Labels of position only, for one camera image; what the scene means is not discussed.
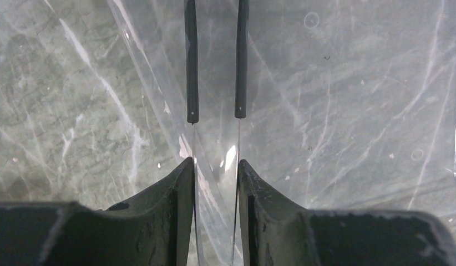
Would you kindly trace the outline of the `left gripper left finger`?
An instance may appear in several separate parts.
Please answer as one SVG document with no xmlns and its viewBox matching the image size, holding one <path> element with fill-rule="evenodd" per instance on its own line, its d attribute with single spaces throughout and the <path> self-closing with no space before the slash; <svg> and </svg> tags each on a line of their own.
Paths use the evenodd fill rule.
<svg viewBox="0 0 456 266">
<path fill-rule="evenodd" d="M 194 162 L 106 210 L 0 202 L 0 265 L 186 265 Z"/>
</svg>

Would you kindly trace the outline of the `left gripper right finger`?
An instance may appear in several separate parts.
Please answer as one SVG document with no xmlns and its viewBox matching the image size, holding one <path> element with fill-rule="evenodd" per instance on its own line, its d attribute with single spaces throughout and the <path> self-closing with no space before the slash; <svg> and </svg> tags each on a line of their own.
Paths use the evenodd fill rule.
<svg viewBox="0 0 456 266">
<path fill-rule="evenodd" d="M 388 209 L 307 209 L 238 164 L 244 265 L 456 265 L 435 216 Z"/>
</svg>

